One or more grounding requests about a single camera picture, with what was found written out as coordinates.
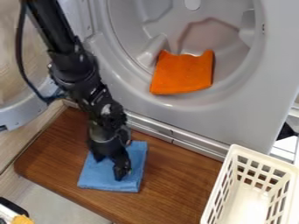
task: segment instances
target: blue towel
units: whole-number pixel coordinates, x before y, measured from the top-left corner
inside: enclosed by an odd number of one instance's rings
[[[104,191],[138,193],[143,178],[143,167],[147,155],[148,145],[146,142],[132,142],[127,148],[131,160],[132,172],[116,181],[113,172],[114,163],[105,158],[96,163],[91,152],[88,153],[80,175],[78,187],[98,189]]]

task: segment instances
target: laundry basket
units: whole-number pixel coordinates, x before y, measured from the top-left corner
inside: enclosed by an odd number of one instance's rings
[[[298,224],[299,169],[232,145],[201,224]]]

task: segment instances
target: black cable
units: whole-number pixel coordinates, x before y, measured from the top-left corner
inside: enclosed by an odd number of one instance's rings
[[[18,70],[23,78],[23,80],[26,82],[26,84],[29,86],[29,88],[36,94],[36,96],[46,104],[50,104],[51,102],[55,101],[58,98],[61,98],[62,95],[57,96],[50,96],[50,97],[44,97],[37,88],[32,84],[32,82],[28,79],[26,72],[24,70],[24,64],[23,64],[23,32],[24,32],[24,22],[26,17],[26,3],[25,1],[21,2],[21,10],[19,14],[19,19],[17,22],[17,34],[16,34],[16,60],[17,60],[17,66]]]

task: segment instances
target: washing machine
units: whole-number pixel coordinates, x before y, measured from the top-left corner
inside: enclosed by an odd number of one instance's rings
[[[270,152],[298,94],[297,0],[82,0],[79,14],[60,2],[72,27],[86,27],[81,38],[133,129],[217,159],[230,144]],[[161,50],[206,49],[210,88],[150,93]]]

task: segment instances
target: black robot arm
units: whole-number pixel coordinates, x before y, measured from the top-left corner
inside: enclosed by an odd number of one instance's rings
[[[104,157],[112,159],[115,179],[121,180],[130,171],[125,150],[130,139],[127,117],[122,105],[113,100],[101,82],[96,58],[73,34],[56,0],[21,0],[21,7],[29,12],[48,47],[52,79],[89,114],[87,144],[94,158],[99,162]]]

